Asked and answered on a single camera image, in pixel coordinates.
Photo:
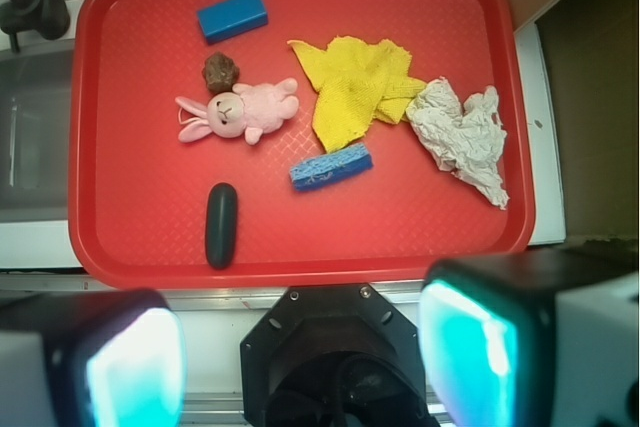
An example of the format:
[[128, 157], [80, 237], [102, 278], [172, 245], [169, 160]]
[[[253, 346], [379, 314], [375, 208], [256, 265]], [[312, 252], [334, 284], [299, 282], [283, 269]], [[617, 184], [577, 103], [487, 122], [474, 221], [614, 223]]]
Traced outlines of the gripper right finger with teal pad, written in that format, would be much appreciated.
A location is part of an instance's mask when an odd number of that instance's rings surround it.
[[427, 379], [458, 426], [635, 426], [634, 252], [536, 249], [437, 262], [419, 299]]

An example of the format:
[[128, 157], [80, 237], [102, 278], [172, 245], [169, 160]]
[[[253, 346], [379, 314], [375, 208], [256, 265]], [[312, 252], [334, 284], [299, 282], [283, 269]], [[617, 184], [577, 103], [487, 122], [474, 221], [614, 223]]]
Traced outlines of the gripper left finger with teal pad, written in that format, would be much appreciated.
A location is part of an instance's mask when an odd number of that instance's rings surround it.
[[4, 426], [177, 426], [186, 367], [156, 291], [1, 298]]

